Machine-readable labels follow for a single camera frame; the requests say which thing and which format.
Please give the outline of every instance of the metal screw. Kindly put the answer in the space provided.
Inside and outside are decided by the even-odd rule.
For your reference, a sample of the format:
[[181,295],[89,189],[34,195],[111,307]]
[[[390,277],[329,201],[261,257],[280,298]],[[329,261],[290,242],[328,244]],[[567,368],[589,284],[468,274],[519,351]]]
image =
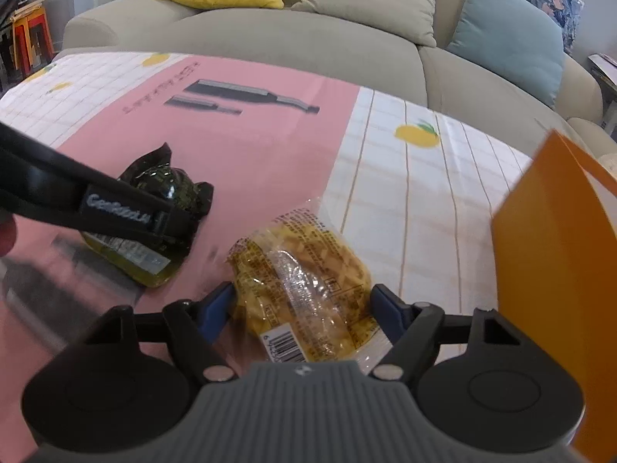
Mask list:
[[204,377],[213,383],[223,383],[234,377],[234,372],[231,367],[226,365],[211,365],[204,369]]
[[392,363],[384,363],[373,369],[373,376],[383,381],[398,381],[403,377],[404,371]]

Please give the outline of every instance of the plastic wrapper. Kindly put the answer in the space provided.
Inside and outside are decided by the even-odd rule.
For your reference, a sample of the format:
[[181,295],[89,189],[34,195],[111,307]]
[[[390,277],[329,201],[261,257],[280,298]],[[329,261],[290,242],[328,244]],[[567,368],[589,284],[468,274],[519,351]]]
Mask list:
[[238,295],[233,318],[274,362],[350,358],[378,329],[368,270],[308,207],[238,241],[228,261]]
[[86,244],[146,287],[159,287],[180,269],[189,255],[199,220],[208,214],[214,188],[207,182],[194,184],[181,169],[171,167],[172,150],[163,144],[134,161],[120,180],[189,211],[194,223],[187,238],[144,245],[132,240],[82,233]]

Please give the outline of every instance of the yellow food package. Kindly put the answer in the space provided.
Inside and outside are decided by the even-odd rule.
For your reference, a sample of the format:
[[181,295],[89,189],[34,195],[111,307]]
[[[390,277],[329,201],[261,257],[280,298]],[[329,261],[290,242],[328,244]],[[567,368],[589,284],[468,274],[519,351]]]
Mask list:
[[349,246],[308,209],[279,216],[229,252],[244,320],[274,362],[341,360],[378,329],[371,276]]

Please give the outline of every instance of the paper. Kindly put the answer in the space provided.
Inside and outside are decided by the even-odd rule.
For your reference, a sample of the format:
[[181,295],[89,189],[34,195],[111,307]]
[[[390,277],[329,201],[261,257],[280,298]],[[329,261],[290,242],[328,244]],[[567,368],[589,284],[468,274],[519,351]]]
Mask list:
[[613,101],[609,109],[607,109],[602,123],[600,123],[600,127],[602,127],[608,135],[612,135],[613,132],[615,132],[615,128],[617,128],[617,101]]
[[617,68],[615,66],[598,54],[590,56],[589,60],[594,63],[601,72],[609,77],[615,85],[617,85]]
[[492,223],[499,311],[581,385],[593,462],[617,452],[616,225],[617,181],[556,131]]

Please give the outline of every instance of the dark green package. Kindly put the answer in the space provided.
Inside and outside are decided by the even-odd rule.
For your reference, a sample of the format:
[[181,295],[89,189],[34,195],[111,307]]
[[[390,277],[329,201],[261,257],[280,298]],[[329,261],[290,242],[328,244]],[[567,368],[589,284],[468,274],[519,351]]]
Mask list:
[[86,244],[146,287],[159,287],[178,271],[197,233],[199,221],[212,205],[214,187],[194,184],[181,169],[171,167],[172,150],[167,143],[134,161],[120,180],[174,204],[191,214],[194,228],[187,238],[144,245],[106,235],[81,233]]

